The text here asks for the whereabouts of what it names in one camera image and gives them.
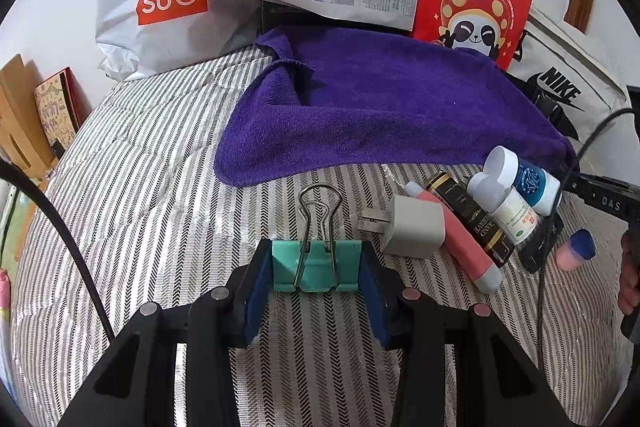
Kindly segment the person's right hand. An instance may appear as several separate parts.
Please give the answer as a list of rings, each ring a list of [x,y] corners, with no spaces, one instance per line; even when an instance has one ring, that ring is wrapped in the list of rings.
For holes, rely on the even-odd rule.
[[[622,262],[620,262],[620,290],[618,307],[625,315],[630,315],[639,306],[639,270],[631,259],[631,243],[627,232],[620,238]]]

